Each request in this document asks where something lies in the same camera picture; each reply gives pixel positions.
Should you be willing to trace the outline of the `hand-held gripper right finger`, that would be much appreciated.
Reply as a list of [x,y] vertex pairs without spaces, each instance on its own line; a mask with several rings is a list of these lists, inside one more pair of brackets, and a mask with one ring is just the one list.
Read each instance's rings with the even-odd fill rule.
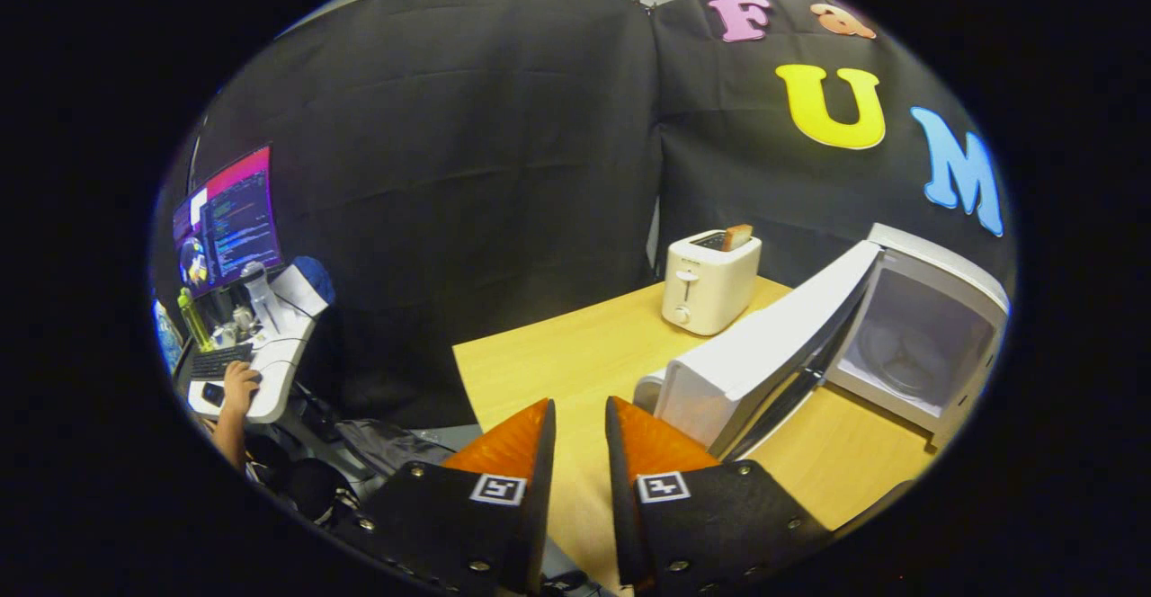
[[759,462],[721,461],[622,397],[605,405],[618,573],[638,596],[744,596],[832,531]]

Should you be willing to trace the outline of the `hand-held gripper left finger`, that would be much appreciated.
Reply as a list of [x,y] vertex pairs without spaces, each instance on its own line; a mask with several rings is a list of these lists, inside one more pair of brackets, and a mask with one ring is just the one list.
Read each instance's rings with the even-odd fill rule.
[[405,464],[334,535],[394,596],[538,596],[557,431],[543,397],[443,462]]

